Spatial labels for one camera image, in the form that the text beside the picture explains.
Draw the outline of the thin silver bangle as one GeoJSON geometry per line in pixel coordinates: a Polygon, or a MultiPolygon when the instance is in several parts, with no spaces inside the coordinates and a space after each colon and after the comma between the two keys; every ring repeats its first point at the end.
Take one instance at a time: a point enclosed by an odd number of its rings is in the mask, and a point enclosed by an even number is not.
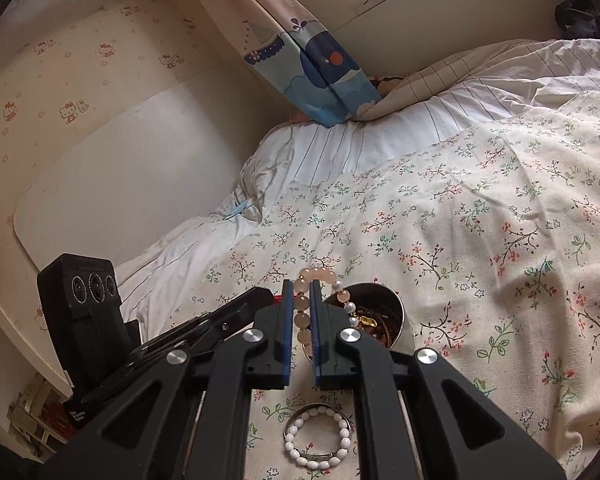
{"type": "Polygon", "coordinates": [[[302,406],[283,430],[286,455],[299,467],[329,469],[339,465],[352,448],[353,427],[342,411],[324,403],[302,406]]]}

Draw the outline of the round silver metal tin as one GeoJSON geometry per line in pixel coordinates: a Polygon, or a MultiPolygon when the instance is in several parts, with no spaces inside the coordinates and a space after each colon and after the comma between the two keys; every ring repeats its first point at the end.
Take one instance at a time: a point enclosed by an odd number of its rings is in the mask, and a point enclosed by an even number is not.
{"type": "Polygon", "coordinates": [[[411,321],[398,294],[378,283],[358,283],[343,287],[349,293],[349,326],[336,329],[366,333],[394,352],[412,354],[415,349],[411,321]]]}

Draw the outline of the white headboard panel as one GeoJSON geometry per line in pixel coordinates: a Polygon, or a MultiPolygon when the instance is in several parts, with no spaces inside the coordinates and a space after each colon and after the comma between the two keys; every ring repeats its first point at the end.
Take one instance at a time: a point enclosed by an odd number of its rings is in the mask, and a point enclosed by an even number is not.
{"type": "Polygon", "coordinates": [[[256,82],[222,67],[137,104],[40,173],[15,213],[37,269],[69,254],[115,264],[214,211],[280,121],[256,82]]]}

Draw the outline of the floral bed quilt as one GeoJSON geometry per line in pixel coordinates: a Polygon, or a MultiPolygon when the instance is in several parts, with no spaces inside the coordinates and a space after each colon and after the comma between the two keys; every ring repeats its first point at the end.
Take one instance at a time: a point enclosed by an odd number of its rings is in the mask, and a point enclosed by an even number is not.
{"type": "Polygon", "coordinates": [[[293,183],[171,324],[308,266],[379,283],[433,348],[576,478],[600,449],[600,91],[293,183]]]}

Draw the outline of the white striped bed sheet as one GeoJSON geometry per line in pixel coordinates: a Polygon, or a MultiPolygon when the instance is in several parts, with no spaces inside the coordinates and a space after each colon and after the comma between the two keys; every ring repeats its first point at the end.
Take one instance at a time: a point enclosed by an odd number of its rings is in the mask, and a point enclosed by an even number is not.
{"type": "Polygon", "coordinates": [[[574,83],[548,84],[531,103],[514,103],[510,112],[496,108],[486,115],[474,103],[448,112],[429,100],[374,122],[332,128],[287,122],[272,129],[215,211],[184,221],[117,267],[122,318],[140,321],[147,336],[161,332],[169,315],[193,295],[208,262],[254,229],[293,183],[318,185],[342,174],[359,174],[473,125],[509,118],[532,106],[557,108],[577,93],[600,90],[600,40],[576,40],[580,44],[572,52],[580,76],[574,83]]]}

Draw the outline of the blue whale print curtain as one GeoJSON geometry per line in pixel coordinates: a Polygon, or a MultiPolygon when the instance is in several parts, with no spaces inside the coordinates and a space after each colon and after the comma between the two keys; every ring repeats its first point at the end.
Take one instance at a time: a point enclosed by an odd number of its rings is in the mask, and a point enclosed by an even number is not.
{"type": "Polygon", "coordinates": [[[366,73],[297,0],[198,0],[239,56],[300,112],[331,127],[380,101],[366,73]]]}

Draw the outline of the beige checked blanket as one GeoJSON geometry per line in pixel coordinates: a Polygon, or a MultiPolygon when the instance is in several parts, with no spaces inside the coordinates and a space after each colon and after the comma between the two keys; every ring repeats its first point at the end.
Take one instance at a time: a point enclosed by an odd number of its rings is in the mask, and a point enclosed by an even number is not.
{"type": "Polygon", "coordinates": [[[375,77],[380,101],[358,113],[364,122],[429,100],[447,110],[476,104],[484,114],[529,104],[548,84],[580,76],[572,49],[578,40],[508,40],[452,54],[407,76],[375,77]]]}

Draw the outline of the black clothing pile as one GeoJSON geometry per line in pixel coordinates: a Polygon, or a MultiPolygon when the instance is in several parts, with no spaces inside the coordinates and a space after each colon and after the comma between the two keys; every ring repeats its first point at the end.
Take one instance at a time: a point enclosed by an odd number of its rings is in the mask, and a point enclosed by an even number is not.
{"type": "Polygon", "coordinates": [[[600,12],[591,0],[564,0],[554,15],[562,38],[600,40],[600,12]]]}

